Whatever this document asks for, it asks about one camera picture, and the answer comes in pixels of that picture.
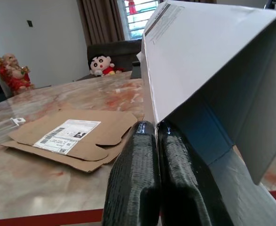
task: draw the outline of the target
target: black textured pad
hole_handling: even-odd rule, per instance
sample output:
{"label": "black textured pad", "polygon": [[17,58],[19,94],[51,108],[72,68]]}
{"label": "black textured pad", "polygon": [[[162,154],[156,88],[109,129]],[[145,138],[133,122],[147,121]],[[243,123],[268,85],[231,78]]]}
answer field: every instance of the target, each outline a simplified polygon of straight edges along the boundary
{"label": "black textured pad", "polygon": [[210,169],[184,135],[163,122],[158,148],[164,225],[233,225]]}
{"label": "black textured pad", "polygon": [[110,172],[103,226],[155,226],[160,207],[158,153],[153,126],[136,123]]}

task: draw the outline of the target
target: figurine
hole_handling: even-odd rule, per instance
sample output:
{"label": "figurine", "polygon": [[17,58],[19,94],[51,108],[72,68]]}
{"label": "figurine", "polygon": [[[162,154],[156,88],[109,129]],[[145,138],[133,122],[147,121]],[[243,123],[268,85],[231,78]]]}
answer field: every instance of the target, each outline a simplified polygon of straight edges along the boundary
{"label": "figurine", "polygon": [[114,69],[115,65],[111,63],[110,57],[105,56],[104,54],[99,54],[92,57],[88,63],[90,73],[95,75],[96,77],[122,72],[122,69],[120,68]]}
{"label": "figurine", "polygon": [[34,89],[34,85],[30,83],[29,72],[27,66],[20,67],[15,55],[7,53],[2,58],[0,57],[0,76],[14,95]]}

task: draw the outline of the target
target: window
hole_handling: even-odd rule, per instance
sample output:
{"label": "window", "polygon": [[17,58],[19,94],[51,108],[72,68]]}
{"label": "window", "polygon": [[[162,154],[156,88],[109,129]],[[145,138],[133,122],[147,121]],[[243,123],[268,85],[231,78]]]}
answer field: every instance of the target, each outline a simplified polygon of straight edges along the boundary
{"label": "window", "polygon": [[126,40],[142,38],[145,25],[158,6],[158,0],[118,0]]}

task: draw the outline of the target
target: cardboard box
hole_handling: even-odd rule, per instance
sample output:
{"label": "cardboard box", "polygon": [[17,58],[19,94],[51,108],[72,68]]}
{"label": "cardboard box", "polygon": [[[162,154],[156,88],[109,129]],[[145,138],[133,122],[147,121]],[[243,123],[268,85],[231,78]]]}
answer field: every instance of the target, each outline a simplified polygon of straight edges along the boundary
{"label": "cardboard box", "polygon": [[64,110],[23,125],[2,145],[91,172],[118,156],[135,122],[126,112]]}
{"label": "cardboard box", "polygon": [[166,1],[140,57],[145,119],[184,132],[235,225],[276,225],[276,201],[260,184],[276,155],[276,11]]}

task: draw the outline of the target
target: table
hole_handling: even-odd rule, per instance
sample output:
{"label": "table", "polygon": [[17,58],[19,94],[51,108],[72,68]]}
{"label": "table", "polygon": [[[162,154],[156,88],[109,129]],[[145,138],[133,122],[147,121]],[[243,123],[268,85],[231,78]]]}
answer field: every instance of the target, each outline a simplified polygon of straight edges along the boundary
{"label": "table", "polygon": [[[1,102],[0,143],[9,140],[7,133],[17,128],[11,117],[33,121],[69,105],[87,110],[130,111],[141,120],[142,80],[129,78],[130,72],[83,80],[28,91]],[[51,225],[99,221],[110,169],[108,164],[84,173],[0,146],[0,219],[17,218],[0,220],[0,225],[41,225],[39,220]]]}

